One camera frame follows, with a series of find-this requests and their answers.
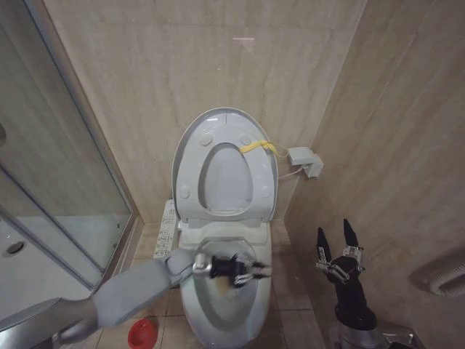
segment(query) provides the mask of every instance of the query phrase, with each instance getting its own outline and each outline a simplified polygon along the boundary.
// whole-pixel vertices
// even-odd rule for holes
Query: metal frame
[[[15,178],[15,176],[7,171],[0,163],[0,168],[4,170],[5,174],[20,188],[20,190],[26,194],[26,196],[37,206],[45,217],[56,227],[59,231],[63,233],[75,246],[83,253],[86,259],[102,273],[102,279],[100,283],[94,285],[88,282],[83,276],[81,276],[76,270],[73,269],[66,261],[62,260],[60,256],[54,254],[54,252],[44,245],[39,239],[37,239],[33,232],[28,230],[21,222],[19,222],[15,217],[13,217],[4,207],[0,207],[0,215],[5,217],[5,220],[13,225],[19,233],[24,235],[26,238],[31,240],[31,242],[36,245],[41,251],[43,251],[47,256],[54,260],[58,265],[68,271],[73,277],[79,280],[84,286],[89,289],[95,289],[99,284],[102,283],[102,280],[106,279],[109,275],[113,273],[113,270],[117,266],[117,262],[121,253],[124,251],[125,244],[128,241],[128,238],[131,235],[131,231],[136,221],[139,212],[137,207],[132,199],[129,189],[124,181],[124,178],[118,168],[115,158],[110,150],[110,147],[105,139],[105,136],[98,124],[98,121],[95,117],[94,111],[89,103],[89,100],[82,88],[81,82],[79,81],[76,72],[71,64],[71,61],[68,57],[67,52],[61,42],[60,37],[56,31],[56,28],[53,25],[52,19],[49,16],[47,8],[44,5],[42,0],[23,0],[18,6],[24,5],[25,10],[29,12],[33,24],[35,25],[39,36],[41,37],[43,43],[45,44],[46,49],[48,50],[52,62],[57,68],[59,75],[61,76],[68,92],[70,93],[71,99],[74,102],[85,127],[87,128],[89,134],[91,135],[94,144],[97,147],[102,161],[110,173],[110,176],[115,183],[119,194],[124,200],[126,206],[129,209],[130,215],[126,221],[126,225],[123,229],[123,233],[120,236],[118,245],[113,251],[113,254],[110,258],[110,262],[107,266],[101,266],[86,250],[83,248],[80,243],[70,234],[54,217],[49,214],[47,210],[41,205],[41,203],[33,196],[33,194],[24,186],[21,185],[20,181]]]

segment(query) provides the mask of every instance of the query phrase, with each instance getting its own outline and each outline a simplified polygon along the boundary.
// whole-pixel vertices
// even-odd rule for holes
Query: bathroom floor
[[[144,227],[133,265],[152,257],[158,228],[159,225]],[[260,335],[250,344],[250,348],[324,348],[312,304],[303,285],[282,220],[271,222],[271,233],[273,265],[270,310]],[[85,349],[128,348],[129,329],[138,318],[144,317],[158,324],[158,341],[155,348],[202,348],[185,318],[179,288],[175,288],[151,308],[137,314],[125,324],[94,334],[87,341]]]

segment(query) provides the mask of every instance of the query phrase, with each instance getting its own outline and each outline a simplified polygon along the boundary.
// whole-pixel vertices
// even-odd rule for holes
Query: red cap
[[[150,320],[143,318],[132,325],[128,333],[128,344],[131,349],[152,349],[157,343],[158,327]]]

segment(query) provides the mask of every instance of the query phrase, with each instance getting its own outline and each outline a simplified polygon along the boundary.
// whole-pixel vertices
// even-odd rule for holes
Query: yellow strap
[[[285,158],[288,155],[287,149],[286,149],[286,153],[284,155],[279,154],[279,152],[276,150],[275,145],[272,142],[268,142],[266,140],[257,140],[256,142],[253,142],[253,143],[251,143],[249,145],[244,145],[243,147],[239,148],[239,151],[241,153],[247,153],[248,151],[252,151],[253,149],[258,148],[258,147],[263,147],[264,149],[271,150],[279,158]]]

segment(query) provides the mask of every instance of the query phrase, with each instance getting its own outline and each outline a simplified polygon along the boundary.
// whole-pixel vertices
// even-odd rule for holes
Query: cable
[[[273,152],[275,153],[275,155],[278,157],[278,158],[287,158],[288,155],[289,155],[289,149],[281,144],[277,144],[276,142],[273,142],[273,141],[269,141],[269,143],[273,144],[275,146],[275,150],[276,152]],[[278,150],[276,148],[281,148],[281,149],[284,149],[286,152],[284,154],[279,154]]]
[[[295,175],[295,174],[301,172],[303,169],[304,169],[304,166],[302,165],[302,166],[299,167],[299,169],[295,170],[294,172],[291,172],[291,173],[288,173],[288,174],[284,174],[284,175],[278,177],[278,180],[283,180],[284,178],[287,178],[287,177],[290,177],[290,176],[292,176],[292,175]]]

